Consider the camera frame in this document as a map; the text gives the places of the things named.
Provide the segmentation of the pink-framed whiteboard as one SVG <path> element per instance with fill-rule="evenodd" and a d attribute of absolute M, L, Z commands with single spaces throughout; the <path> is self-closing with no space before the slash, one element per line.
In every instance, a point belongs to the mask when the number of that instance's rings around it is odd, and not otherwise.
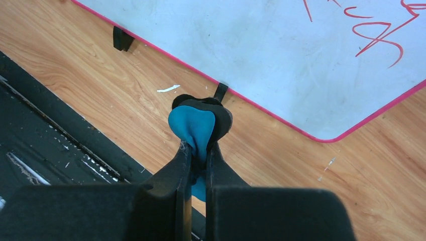
<path fill-rule="evenodd" d="M 323 143 L 425 87 L 425 1 L 76 4 Z"/>

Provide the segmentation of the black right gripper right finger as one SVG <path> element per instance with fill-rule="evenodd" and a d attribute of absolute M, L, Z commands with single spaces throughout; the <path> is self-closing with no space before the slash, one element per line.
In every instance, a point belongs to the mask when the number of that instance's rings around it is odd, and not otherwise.
<path fill-rule="evenodd" d="M 355 240 L 339 197 L 312 188 L 252 187 L 223 159 L 207 156 L 207 240 Z"/>

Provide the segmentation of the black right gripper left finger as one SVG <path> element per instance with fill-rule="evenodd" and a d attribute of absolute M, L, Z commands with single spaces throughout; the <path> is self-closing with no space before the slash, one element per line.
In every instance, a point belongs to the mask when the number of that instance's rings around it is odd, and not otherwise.
<path fill-rule="evenodd" d="M 31 185 L 1 210 L 1 240 L 190 240 L 191 148 L 140 184 Z"/>

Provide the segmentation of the blue and black eraser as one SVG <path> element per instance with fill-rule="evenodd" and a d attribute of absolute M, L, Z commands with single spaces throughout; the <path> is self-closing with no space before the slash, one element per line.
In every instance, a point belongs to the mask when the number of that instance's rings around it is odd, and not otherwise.
<path fill-rule="evenodd" d="M 191 146 L 191 191 L 202 202 L 206 202 L 207 155 L 230 131 L 232 123 L 233 115 L 216 98 L 182 94 L 173 100 L 168 124 L 182 142 Z"/>

